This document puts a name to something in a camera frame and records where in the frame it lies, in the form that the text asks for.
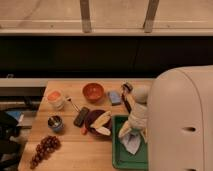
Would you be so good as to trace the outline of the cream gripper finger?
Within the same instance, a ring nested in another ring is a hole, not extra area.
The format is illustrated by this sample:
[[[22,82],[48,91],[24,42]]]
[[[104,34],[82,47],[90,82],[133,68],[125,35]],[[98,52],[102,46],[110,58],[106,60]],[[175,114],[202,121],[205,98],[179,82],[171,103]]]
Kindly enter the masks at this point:
[[[147,143],[147,142],[148,142],[147,130],[146,130],[146,129],[142,129],[142,130],[140,131],[140,133],[141,133],[141,135],[142,135],[142,137],[143,137],[143,139],[144,139],[144,142]]]
[[[120,131],[119,131],[119,134],[118,134],[118,137],[119,138],[122,138],[124,137],[127,133],[129,133],[131,131],[131,126],[130,126],[130,123],[129,121],[126,121],[123,126],[121,127]]]

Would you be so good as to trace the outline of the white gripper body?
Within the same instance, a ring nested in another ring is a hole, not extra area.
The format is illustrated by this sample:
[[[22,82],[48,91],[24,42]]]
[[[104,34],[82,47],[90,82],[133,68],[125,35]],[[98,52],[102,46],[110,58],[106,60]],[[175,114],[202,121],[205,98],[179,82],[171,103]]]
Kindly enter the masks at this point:
[[[133,129],[142,130],[147,127],[147,118],[147,107],[136,103],[130,112],[128,121]]]

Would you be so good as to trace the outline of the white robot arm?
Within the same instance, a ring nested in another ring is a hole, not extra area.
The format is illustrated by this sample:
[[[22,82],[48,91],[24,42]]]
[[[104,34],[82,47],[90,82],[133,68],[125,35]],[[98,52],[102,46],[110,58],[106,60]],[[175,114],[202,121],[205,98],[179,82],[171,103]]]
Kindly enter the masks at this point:
[[[129,100],[118,137],[145,139],[149,171],[213,171],[213,65],[170,69]]]

